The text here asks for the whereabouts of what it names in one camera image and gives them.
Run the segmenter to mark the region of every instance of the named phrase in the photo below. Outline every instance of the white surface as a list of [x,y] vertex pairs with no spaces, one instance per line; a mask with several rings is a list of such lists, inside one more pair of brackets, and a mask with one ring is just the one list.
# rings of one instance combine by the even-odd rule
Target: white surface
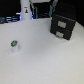
[[31,0],[33,3],[49,2],[50,0]]
[[0,24],[0,84],[84,84],[84,27],[76,23],[67,41],[50,33],[50,22]]
[[12,47],[12,51],[13,51],[14,53],[18,52],[18,43],[17,43],[16,46]]
[[21,3],[21,20],[32,20],[32,12],[30,10],[29,0],[20,0],[20,3]]

